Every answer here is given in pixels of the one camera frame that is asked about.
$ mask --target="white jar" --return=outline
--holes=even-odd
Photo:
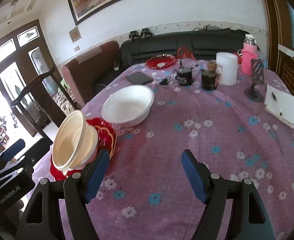
[[[229,52],[218,52],[216,55],[217,73],[220,74],[219,83],[233,86],[237,82],[238,57]]]

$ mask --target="notebook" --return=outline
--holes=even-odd
[[[277,102],[273,99],[272,92],[274,92]],[[292,129],[294,128],[294,96],[267,84],[264,109]]]

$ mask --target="pink bottle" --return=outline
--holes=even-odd
[[[257,43],[255,37],[251,34],[246,34],[244,48],[242,49],[241,70],[243,73],[251,76],[251,60],[257,59]]]

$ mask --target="purple tablecloth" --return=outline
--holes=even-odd
[[[195,62],[185,60],[184,64]],[[191,239],[204,205],[196,199],[181,165],[181,153],[190,149],[198,161],[225,179],[254,182],[269,214],[275,237],[285,239],[294,228],[294,129],[250,101],[243,90],[251,77],[239,70],[237,84],[219,85],[213,92],[201,88],[198,61],[195,82],[180,87],[159,80],[175,67],[151,70],[132,66],[83,109],[87,118],[101,116],[110,94],[129,86],[125,76],[142,71],[155,82],[155,101],[147,119],[136,127],[115,127],[117,150],[95,199],[87,205],[96,231],[103,239]],[[280,78],[265,70],[265,83],[287,91]],[[257,88],[265,95],[266,85]],[[34,172],[34,179],[52,180],[50,153]],[[72,239],[63,201],[61,213],[66,239]],[[229,222],[228,200],[219,239]]]

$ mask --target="white bowl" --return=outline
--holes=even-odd
[[[122,88],[110,96],[101,110],[101,116],[107,122],[131,127],[141,123],[149,114],[154,102],[151,88],[134,85]]]
[[[64,175],[81,170],[97,155],[98,133],[77,110],[62,122],[53,143],[52,163]]]

